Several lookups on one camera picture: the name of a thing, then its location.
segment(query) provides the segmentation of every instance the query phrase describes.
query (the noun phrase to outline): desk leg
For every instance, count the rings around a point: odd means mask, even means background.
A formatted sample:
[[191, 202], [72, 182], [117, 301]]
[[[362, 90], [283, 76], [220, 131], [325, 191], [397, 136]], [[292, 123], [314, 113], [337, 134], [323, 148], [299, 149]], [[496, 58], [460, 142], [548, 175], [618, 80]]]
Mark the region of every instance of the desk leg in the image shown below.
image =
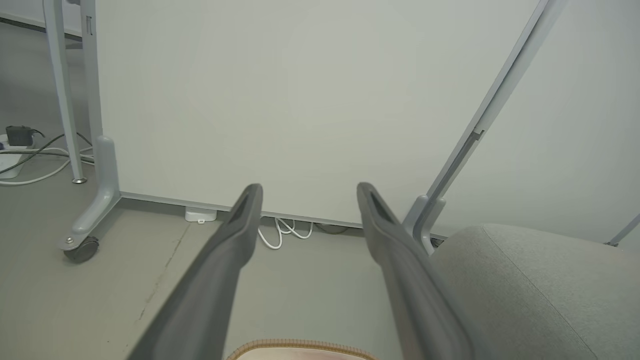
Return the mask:
[[90, 259], [95, 254], [98, 240], [89, 237], [89, 234], [120, 200], [113, 141], [106, 136], [98, 136], [95, 148], [96, 173], [101, 174], [98, 177], [98, 191], [92, 203], [71, 227], [71, 231], [58, 241], [58, 248], [64, 250], [69, 259], [78, 263]]
[[44, 9], [49, 51], [51, 52], [51, 63], [53, 64], [53, 76], [60, 104], [62, 127], [65, 130], [69, 160], [74, 173], [72, 182], [74, 184], [82, 184], [86, 182], [86, 178], [82, 172], [80, 149], [76, 136], [76, 122], [71, 103], [71, 86], [69, 84], [67, 54], [65, 52], [65, 29], [62, 23], [62, 0], [43, 0], [42, 7]]

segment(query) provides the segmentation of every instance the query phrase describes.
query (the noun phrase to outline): electrical cord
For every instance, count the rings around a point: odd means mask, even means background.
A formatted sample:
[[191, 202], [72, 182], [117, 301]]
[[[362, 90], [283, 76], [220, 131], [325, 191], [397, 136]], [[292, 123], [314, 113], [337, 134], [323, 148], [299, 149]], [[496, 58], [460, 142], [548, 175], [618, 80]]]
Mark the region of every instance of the electrical cord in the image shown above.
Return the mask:
[[[91, 144], [91, 142], [89, 142], [89, 140], [87, 140], [83, 135], [80, 135], [80, 133], [77, 133], [77, 134], [78, 134], [78, 135], [79, 135], [79, 136], [80, 136], [84, 141], [86, 141], [89, 145], [93, 146], [93, 145]], [[63, 137], [63, 136], [65, 136], [65, 135], [64, 135], [64, 134], [62, 134], [62, 135], [58, 135], [58, 136], [56, 136], [56, 137], [55, 137], [55, 138], [53, 138], [51, 141], [49, 141], [48, 143], [46, 143], [43, 147], [39, 148], [39, 149], [38, 149], [38, 150], [36, 150], [33, 154], [29, 155], [26, 159], [24, 159], [24, 160], [22, 160], [22, 161], [19, 161], [17, 164], [14, 164], [14, 165], [12, 165], [12, 166], [10, 166], [10, 167], [8, 167], [8, 168], [4, 169], [4, 170], [0, 170], [0, 174], [2, 174], [2, 173], [4, 173], [4, 172], [7, 172], [7, 171], [9, 171], [9, 170], [11, 170], [11, 169], [13, 169], [13, 168], [16, 168], [16, 167], [18, 167], [18, 166], [20, 166], [20, 165], [24, 164], [25, 162], [27, 162], [27, 161], [29, 161], [29, 160], [33, 159], [33, 157], [34, 157], [34, 156], [36, 156], [37, 154], [39, 154], [41, 151], [43, 151], [44, 149], [46, 149], [49, 145], [51, 145], [53, 142], [55, 142], [57, 139], [59, 139], [59, 138], [61, 138], [61, 137]]]
[[[62, 150], [56, 147], [50, 147], [46, 150]], [[0, 154], [31, 154], [33, 151], [27, 151], [27, 150], [0, 150]], [[64, 158], [68, 158], [69, 154], [60, 154], [58, 152], [48, 152], [48, 151], [41, 151], [38, 153], [38, 155], [55, 155], [55, 156], [63, 156]], [[93, 160], [93, 156], [92, 155], [85, 155], [85, 154], [80, 154], [80, 157], [82, 157], [82, 161], [85, 163], [94, 163], [95, 161]]]
[[[293, 226], [289, 226], [289, 224], [287, 224], [281, 218], [273, 218], [273, 221], [275, 222], [276, 230], [278, 231], [278, 245], [274, 246], [274, 245], [270, 244], [267, 241], [267, 239], [264, 238], [264, 235], [262, 235], [262, 231], [260, 231], [260, 229], [258, 229], [258, 235], [260, 236], [260, 239], [262, 239], [262, 242], [264, 242], [264, 244], [267, 245], [267, 247], [269, 249], [272, 249], [272, 250], [278, 250], [280, 247], [282, 247], [282, 235], [292, 234], [293, 236], [304, 240], [304, 239], [308, 239], [309, 236], [311, 236], [311, 234], [313, 233], [313, 230], [314, 230], [314, 223], [311, 223], [311, 226], [309, 227], [309, 233], [306, 234], [306, 235], [300, 235], [296, 231], [296, 221], [295, 220], [293, 220]], [[282, 228], [280, 227], [280, 223], [283, 223], [283, 225], [289, 230], [288, 231], [282, 230]]]
[[43, 133], [40, 132], [40, 130], [36, 130], [36, 129], [31, 129], [34, 133], [38, 133], [40, 134], [40, 136], [45, 137]]
[[[269, 249], [272, 250], [278, 250], [280, 247], [282, 247], [282, 235], [286, 235], [286, 234], [292, 234], [293, 236], [299, 238], [299, 239], [308, 239], [311, 234], [313, 233], [314, 230], [314, 226], [316, 226], [318, 229], [322, 230], [323, 232], [330, 234], [330, 235], [338, 235], [338, 234], [342, 234], [344, 232], [346, 232], [347, 230], [349, 230], [349, 227], [344, 226], [343, 230], [340, 231], [328, 231], [327, 229], [323, 228], [321, 226], [321, 224], [318, 224], [317, 222], [312, 222], [310, 227], [309, 227], [309, 232], [306, 235], [301, 235], [300, 233], [298, 233], [296, 231], [296, 221], [293, 220], [293, 225], [289, 226], [289, 224], [287, 224], [284, 220], [282, 220], [281, 218], [273, 218], [273, 221], [276, 224], [276, 230], [278, 231], [278, 245], [272, 245], [270, 244], [267, 239], [265, 239], [264, 235], [262, 234], [262, 231], [260, 231], [260, 229], [258, 229], [258, 235], [260, 236], [260, 239], [262, 239], [262, 242], [264, 242], [265, 245], [267, 245], [267, 247]], [[288, 230], [282, 230], [282, 228], [280, 227], [280, 223], [282, 223]]]
[[[80, 152], [89, 151], [92, 149], [93, 147], [87, 147], [85, 149], [81, 149]], [[60, 154], [60, 153], [51, 152], [51, 151], [61, 151], [62, 153]], [[60, 149], [59, 147], [44, 147], [37, 150], [36, 149], [1, 150], [0, 154], [32, 154], [32, 157], [35, 155], [57, 155], [57, 156], [64, 156], [67, 158], [69, 157], [69, 152], [66, 151], [65, 149]], [[93, 155], [80, 154], [80, 159], [81, 159], [81, 162], [88, 165], [94, 165], [95, 163]], [[54, 170], [53, 172], [47, 175], [38, 177], [36, 179], [27, 180], [27, 181], [0, 181], [0, 185], [17, 186], [17, 185], [27, 185], [27, 184], [37, 183], [38, 181], [47, 179], [49, 177], [52, 177], [53, 175], [56, 175], [58, 172], [61, 172], [62, 169], [64, 169], [67, 165], [69, 165], [69, 163], [71, 163], [71, 160], [65, 161], [64, 164], [60, 165], [60, 167]]]
[[338, 235], [338, 234], [343, 234], [343, 233], [345, 233], [347, 230], [349, 230], [349, 227], [348, 227], [348, 226], [342, 226], [344, 229], [342, 229], [342, 230], [340, 230], [340, 231], [329, 231], [329, 230], [327, 230], [327, 229], [323, 228], [322, 226], [320, 226], [320, 224], [318, 224], [317, 222], [315, 222], [315, 223], [314, 223], [314, 225], [315, 225], [318, 229], [320, 229], [320, 230], [324, 231], [325, 233], [327, 233], [327, 234], [329, 234], [329, 235]]

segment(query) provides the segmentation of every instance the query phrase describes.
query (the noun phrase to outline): beige fabric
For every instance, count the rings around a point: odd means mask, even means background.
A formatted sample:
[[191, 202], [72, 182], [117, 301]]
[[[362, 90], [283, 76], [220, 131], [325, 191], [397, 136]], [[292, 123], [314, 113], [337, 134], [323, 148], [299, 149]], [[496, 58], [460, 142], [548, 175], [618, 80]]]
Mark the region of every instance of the beige fabric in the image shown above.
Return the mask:
[[640, 356], [640, 259], [519, 227], [469, 227], [431, 262], [507, 358]]
[[324, 341], [265, 339], [246, 343], [227, 360], [378, 360], [359, 348]]

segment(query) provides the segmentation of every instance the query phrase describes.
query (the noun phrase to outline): floor crack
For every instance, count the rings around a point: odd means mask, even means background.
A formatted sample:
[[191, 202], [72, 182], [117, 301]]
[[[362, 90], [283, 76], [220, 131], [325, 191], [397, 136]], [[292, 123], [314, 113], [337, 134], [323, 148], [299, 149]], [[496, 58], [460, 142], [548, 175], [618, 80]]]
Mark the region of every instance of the floor crack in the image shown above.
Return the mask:
[[164, 278], [164, 273], [166, 272], [166, 269], [169, 267], [169, 264], [171, 263], [171, 260], [175, 256], [175, 253], [178, 251], [178, 247], [182, 243], [182, 239], [184, 238], [184, 236], [187, 234], [187, 230], [189, 230], [189, 227], [191, 227], [191, 223], [189, 223], [187, 225], [187, 227], [185, 228], [184, 232], [182, 233], [182, 236], [180, 236], [180, 238], [178, 239], [178, 243], [175, 245], [175, 248], [173, 248], [173, 252], [171, 253], [171, 256], [169, 257], [169, 260], [167, 260], [166, 264], [164, 264], [164, 268], [163, 268], [162, 272], [160, 273], [160, 275], [157, 277], [156, 283], [154, 284], [154, 287], [153, 287], [153, 290], [151, 291], [151, 294], [145, 300], [145, 307], [143, 307], [142, 312], [140, 313], [140, 317], [138, 317], [137, 321], [140, 321], [142, 319], [142, 316], [145, 314], [145, 311], [147, 310], [147, 306], [149, 305], [151, 300], [156, 295], [158, 289], [160, 288], [160, 282], [162, 282], [162, 280]]

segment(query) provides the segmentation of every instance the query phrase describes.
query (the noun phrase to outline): metal table leg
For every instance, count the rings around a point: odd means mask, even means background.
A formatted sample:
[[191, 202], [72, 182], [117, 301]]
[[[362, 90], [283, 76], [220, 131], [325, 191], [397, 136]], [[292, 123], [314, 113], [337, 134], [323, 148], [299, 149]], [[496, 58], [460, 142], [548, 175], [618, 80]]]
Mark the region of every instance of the metal table leg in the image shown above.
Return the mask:
[[43, 0], [42, 7], [44, 9], [49, 51], [51, 52], [51, 63], [53, 64], [53, 76], [60, 104], [62, 126], [65, 130], [69, 160], [74, 173], [72, 182], [74, 184], [82, 184], [86, 182], [86, 178], [82, 172], [80, 149], [76, 136], [76, 122], [71, 103], [71, 86], [69, 84], [67, 54], [65, 52], [65, 29], [62, 23], [62, 0]]

